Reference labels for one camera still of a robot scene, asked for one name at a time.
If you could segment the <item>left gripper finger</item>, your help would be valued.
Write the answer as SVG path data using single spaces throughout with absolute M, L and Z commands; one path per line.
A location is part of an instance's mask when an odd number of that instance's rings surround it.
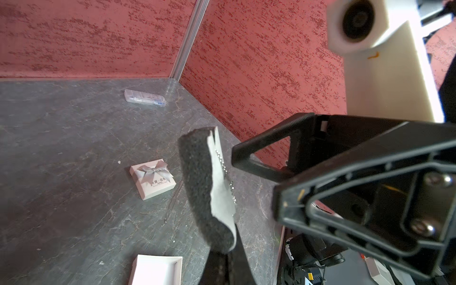
M 256 285 L 240 235 L 228 254 L 209 252 L 199 285 Z

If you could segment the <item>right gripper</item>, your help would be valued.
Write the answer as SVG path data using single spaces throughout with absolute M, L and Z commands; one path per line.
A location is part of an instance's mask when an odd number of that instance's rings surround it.
M 420 279 L 456 237 L 456 127 L 404 122 L 274 189 L 274 218 Z

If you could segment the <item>black foam necklace insert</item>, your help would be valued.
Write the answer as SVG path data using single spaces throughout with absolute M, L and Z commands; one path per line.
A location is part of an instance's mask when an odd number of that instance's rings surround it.
M 199 231 L 211 248 L 236 245 L 235 202 L 217 127 L 195 129 L 178 140 L 182 180 Z

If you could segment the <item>white jewelry box base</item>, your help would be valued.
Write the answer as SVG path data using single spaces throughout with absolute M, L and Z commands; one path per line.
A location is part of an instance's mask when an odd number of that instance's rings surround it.
M 180 285 L 181 256 L 137 255 L 133 262 L 129 285 Z

